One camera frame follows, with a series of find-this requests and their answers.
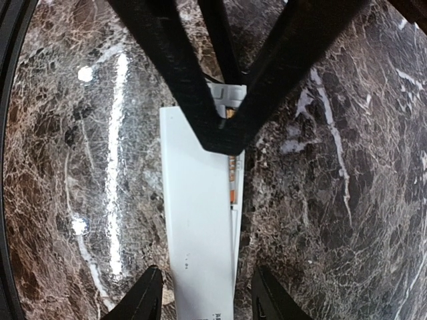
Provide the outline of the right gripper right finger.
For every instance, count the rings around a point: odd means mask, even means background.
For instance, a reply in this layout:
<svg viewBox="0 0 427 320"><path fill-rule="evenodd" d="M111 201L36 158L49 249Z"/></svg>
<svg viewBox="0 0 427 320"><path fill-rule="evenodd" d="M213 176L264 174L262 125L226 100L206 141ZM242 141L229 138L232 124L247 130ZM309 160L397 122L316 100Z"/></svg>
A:
<svg viewBox="0 0 427 320"><path fill-rule="evenodd" d="M265 265L254 270L251 292L253 319L312 320Z"/></svg>

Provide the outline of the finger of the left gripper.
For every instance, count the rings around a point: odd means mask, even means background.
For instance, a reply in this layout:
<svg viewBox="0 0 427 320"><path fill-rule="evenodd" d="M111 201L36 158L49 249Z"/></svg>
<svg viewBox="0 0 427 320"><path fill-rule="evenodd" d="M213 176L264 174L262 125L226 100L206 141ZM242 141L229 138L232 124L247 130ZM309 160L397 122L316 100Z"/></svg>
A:
<svg viewBox="0 0 427 320"><path fill-rule="evenodd" d="M164 78L201 146L238 155L364 2L289 1L250 69L241 71L249 89L230 119L216 111L174 1L112 1L111 6Z"/></svg>
<svg viewBox="0 0 427 320"><path fill-rule="evenodd" d="M222 0L199 0L197 3L225 83L241 85L243 83L242 72L236 58L224 2Z"/></svg>

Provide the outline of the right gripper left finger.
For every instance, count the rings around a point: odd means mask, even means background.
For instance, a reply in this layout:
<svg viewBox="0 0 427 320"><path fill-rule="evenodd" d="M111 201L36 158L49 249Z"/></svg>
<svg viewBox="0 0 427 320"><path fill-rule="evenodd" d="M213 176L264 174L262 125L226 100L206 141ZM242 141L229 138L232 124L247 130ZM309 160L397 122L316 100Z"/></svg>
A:
<svg viewBox="0 0 427 320"><path fill-rule="evenodd" d="M102 320L160 320L163 277L156 265L149 266L123 299Z"/></svg>

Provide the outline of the white battery cover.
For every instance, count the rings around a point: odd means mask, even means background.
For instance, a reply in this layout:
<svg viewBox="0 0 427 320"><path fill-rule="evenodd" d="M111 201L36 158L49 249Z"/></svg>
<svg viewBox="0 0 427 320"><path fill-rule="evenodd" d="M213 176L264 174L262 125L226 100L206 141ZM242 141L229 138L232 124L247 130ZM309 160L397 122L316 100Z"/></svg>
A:
<svg viewBox="0 0 427 320"><path fill-rule="evenodd" d="M233 319L228 158L204 150L179 107L160 110L167 245L178 319Z"/></svg>

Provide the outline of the white remote control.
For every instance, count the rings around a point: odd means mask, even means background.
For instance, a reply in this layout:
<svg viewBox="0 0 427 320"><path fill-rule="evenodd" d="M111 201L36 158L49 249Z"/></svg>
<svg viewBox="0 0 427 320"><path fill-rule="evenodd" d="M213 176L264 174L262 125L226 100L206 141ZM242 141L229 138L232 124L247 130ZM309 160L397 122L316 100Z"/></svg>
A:
<svg viewBox="0 0 427 320"><path fill-rule="evenodd" d="M245 85L227 85L207 83L213 97L218 114L224 119L232 118L247 93ZM242 223L242 205L244 194L244 162L245 151L239 155L229 156L230 210L232 214L232 254L234 258L233 287L236 289L238 274L238 255Z"/></svg>

